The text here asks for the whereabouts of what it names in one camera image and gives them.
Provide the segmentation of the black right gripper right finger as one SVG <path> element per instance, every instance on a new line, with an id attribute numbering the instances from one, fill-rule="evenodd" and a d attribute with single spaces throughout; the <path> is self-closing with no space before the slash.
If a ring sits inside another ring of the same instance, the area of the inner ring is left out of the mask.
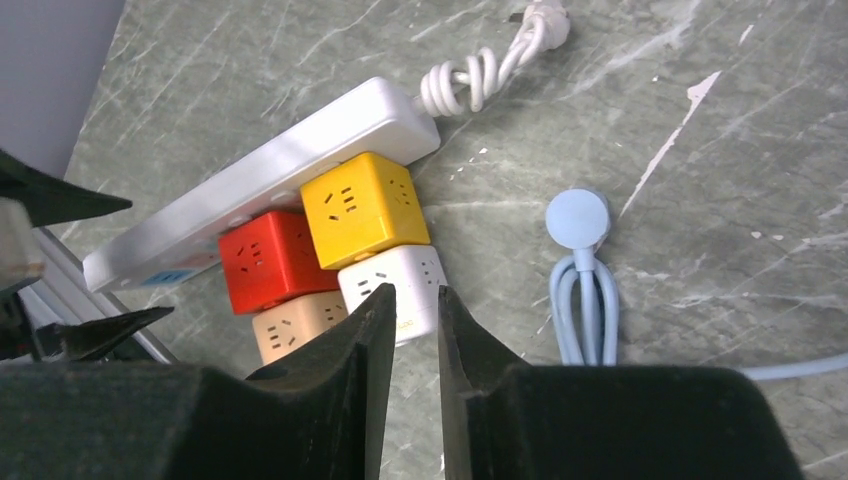
<path id="1" fill-rule="evenodd" d="M 799 479 L 770 406 L 725 368 L 535 366 L 439 291 L 449 479 Z"/>

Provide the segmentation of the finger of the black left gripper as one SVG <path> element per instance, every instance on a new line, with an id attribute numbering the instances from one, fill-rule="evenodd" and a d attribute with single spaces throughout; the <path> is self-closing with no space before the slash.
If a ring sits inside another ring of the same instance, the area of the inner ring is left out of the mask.
<path id="1" fill-rule="evenodd" d="M 131 200 L 88 190 L 38 171 L 1 150 L 1 196 L 20 202 L 35 227 L 129 209 Z"/>
<path id="2" fill-rule="evenodd" d="M 45 361 L 163 363 L 134 335 L 173 311 L 153 307 L 79 325 L 52 323 L 34 331 L 36 349 Z"/>

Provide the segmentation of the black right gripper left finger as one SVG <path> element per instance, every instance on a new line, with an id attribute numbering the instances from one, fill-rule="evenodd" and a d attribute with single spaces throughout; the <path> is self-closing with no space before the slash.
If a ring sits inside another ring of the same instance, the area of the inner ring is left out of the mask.
<path id="1" fill-rule="evenodd" d="M 5 479 L 375 479 L 396 294 L 246 379 L 190 364 L 1 371 Z"/>

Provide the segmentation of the light blue round plug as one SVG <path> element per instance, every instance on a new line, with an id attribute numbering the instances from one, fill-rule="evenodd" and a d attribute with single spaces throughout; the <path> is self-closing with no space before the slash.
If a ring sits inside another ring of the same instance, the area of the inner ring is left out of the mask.
<path id="1" fill-rule="evenodd" d="M 609 204 L 595 190 L 572 188 L 557 194 L 545 211 L 550 237 L 570 250 L 594 249 L 612 226 Z"/>

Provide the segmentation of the white power strip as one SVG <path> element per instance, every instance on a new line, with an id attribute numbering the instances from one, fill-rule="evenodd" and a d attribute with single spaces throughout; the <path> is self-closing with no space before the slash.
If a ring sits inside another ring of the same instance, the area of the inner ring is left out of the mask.
<path id="1" fill-rule="evenodd" d="M 310 180 L 364 152 L 408 165 L 441 139 L 435 121 L 386 79 L 371 78 L 100 246 L 83 260 L 93 293 L 180 284 L 216 265 L 218 238 L 295 208 Z"/>

